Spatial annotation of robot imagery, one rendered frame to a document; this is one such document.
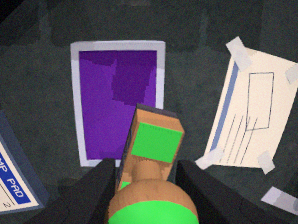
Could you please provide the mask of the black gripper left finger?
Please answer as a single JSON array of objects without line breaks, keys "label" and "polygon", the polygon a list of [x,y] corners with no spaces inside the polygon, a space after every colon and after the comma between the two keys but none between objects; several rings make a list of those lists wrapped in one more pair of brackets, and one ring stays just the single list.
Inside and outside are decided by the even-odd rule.
[{"label": "black gripper left finger", "polygon": [[104,224],[116,189],[114,159],[106,157],[57,200],[24,224]]}]

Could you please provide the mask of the cream inspection card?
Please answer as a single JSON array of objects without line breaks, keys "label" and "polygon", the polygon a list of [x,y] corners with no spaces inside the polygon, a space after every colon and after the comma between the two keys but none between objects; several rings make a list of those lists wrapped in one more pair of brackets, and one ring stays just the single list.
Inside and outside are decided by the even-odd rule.
[{"label": "cream inspection card", "polygon": [[216,165],[275,168],[273,156],[298,89],[298,64],[243,47],[239,37],[226,44],[231,57],[202,169]]}]

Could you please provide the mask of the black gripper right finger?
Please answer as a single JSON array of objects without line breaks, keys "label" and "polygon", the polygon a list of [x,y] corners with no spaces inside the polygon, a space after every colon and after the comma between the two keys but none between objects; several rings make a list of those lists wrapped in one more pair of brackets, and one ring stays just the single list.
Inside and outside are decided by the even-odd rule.
[{"label": "black gripper right finger", "polygon": [[190,160],[177,161],[176,185],[192,198],[200,224],[287,224]]}]

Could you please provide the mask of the purple ink pad in grey tray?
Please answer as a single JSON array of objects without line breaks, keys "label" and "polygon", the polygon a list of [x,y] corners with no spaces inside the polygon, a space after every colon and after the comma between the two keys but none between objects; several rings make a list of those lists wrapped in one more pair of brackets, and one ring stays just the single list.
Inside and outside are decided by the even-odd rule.
[{"label": "purple ink pad in grey tray", "polygon": [[72,89],[80,167],[120,165],[137,103],[164,109],[165,43],[76,41]]}]

